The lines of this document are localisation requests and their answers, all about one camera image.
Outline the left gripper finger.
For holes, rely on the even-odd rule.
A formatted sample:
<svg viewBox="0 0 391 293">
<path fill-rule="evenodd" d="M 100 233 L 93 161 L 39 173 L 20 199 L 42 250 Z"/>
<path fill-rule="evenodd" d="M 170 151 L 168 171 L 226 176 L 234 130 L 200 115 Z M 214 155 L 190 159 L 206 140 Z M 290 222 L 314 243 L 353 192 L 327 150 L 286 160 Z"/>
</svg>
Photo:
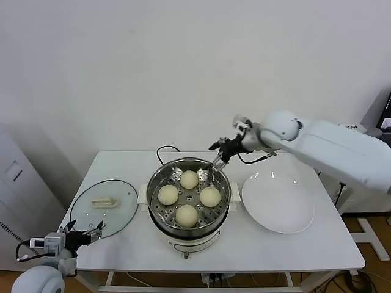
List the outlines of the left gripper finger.
<svg viewBox="0 0 391 293">
<path fill-rule="evenodd" d="M 68 234 L 73 229 L 75 223 L 76 223 L 76 219 L 68 222 L 65 226 L 61 226 L 59 228 L 59 232 L 64 233 L 64 234 Z"/>
<path fill-rule="evenodd" d="M 84 231 L 82 235 L 88 237 L 91 242 L 95 242 L 101 239 L 103 233 L 103 224 L 103 221 L 101 221 L 95 228 Z"/>
</svg>

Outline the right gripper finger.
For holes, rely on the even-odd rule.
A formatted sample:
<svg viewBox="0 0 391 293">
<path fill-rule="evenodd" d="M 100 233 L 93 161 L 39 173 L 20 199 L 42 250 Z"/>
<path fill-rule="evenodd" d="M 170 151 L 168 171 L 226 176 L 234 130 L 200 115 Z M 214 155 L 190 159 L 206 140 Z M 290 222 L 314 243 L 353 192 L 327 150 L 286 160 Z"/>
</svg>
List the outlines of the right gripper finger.
<svg viewBox="0 0 391 293">
<path fill-rule="evenodd" d="M 214 142 L 208 149 L 209 150 L 220 149 L 220 147 L 225 145 L 228 141 L 229 141 L 229 138 L 227 138 L 227 137 L 220 137 L 219 140 Z"/>
<path fill-rule="evenodd" d="M 210 172 L 212 171 L 216 171 L 216 172 L 219 172 L 221 171 L 225 166 L 227 165 L 227 163 L 225 163 L 223 160 L 222 160 L 222 153 L 218 153 L 217 156 L 209 163 L 207 164 L 206 166 L 204 166 L 204 170 L 209 170 Z"/>
</svg>

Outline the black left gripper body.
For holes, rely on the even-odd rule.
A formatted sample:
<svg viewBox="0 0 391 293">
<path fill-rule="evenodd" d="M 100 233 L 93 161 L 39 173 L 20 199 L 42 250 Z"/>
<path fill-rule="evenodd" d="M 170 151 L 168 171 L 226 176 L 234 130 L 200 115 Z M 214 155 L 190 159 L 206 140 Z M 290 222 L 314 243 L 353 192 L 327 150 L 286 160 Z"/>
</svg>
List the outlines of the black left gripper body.
<svg viewBox="0 0 391 293">
<path fill-rule="evenodd" d="M 77 251 L 81 246 L 87 245 L 87 232 L 86 231 L 61 231 L 65 236 L 64 249 L 69 251 Z"/>
</svg>

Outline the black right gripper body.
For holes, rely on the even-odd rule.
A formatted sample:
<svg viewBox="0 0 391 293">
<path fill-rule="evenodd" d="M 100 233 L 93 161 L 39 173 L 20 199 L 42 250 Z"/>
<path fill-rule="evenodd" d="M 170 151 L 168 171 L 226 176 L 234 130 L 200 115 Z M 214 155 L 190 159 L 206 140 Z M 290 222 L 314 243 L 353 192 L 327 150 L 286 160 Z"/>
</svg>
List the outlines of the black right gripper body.
<svg viewBox="0 0 391 293">
<path fill-rule="evenodd" d="M 237 135 L 234 139 L 223 139 L 220 143 L 220 157 L 223 162 L 229 162 L 231 157 L 245 152 L 242 140 L 243 137 L 240 135 Z"/>
</svg>

